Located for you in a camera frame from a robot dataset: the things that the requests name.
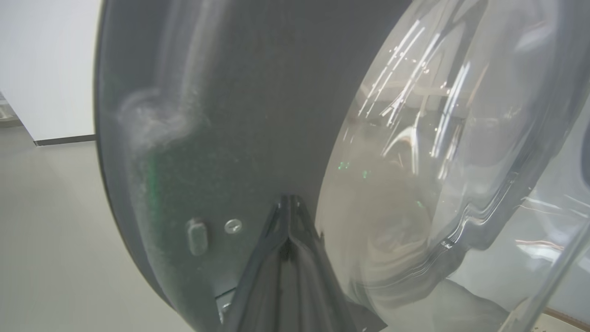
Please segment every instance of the dark baseboard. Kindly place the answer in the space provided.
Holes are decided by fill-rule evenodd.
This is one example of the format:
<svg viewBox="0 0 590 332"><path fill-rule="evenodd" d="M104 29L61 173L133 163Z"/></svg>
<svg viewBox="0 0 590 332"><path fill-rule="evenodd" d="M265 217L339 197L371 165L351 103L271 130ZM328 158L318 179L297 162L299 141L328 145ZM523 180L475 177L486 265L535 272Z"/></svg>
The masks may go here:
<svg viewBox="0 0 590 332"><path fill-rule="evenodd" d="M38 147L44 147L46 145L88 142L88 141L95 141L95 140L96 140L95 135L84 135L84 136L54 138L54 139L42 139L40 141L35 141L35 145Z"/></svg>

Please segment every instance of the floor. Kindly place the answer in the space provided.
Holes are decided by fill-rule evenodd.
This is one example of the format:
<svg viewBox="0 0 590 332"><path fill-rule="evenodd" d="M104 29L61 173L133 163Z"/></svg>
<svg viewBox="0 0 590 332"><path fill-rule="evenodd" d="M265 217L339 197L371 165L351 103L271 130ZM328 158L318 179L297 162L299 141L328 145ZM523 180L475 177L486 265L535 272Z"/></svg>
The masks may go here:
<svg viewBox="0 0 590 332"><path fill-rule="evenodd" d="M0 128L0 330L192 331L123 246L94 142Z"/></svg>

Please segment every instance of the open washing machine door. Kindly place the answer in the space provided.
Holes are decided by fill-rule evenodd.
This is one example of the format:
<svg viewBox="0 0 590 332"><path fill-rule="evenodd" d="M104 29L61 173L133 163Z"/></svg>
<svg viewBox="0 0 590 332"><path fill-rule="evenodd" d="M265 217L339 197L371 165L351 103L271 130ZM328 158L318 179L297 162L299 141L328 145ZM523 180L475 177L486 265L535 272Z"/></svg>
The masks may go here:
<svg viewBox="0 0 590 332"><path fill-rule="evenodd" d="M105 188L197 331L518 331L588 243L590 3L106 1Z"/></svg>

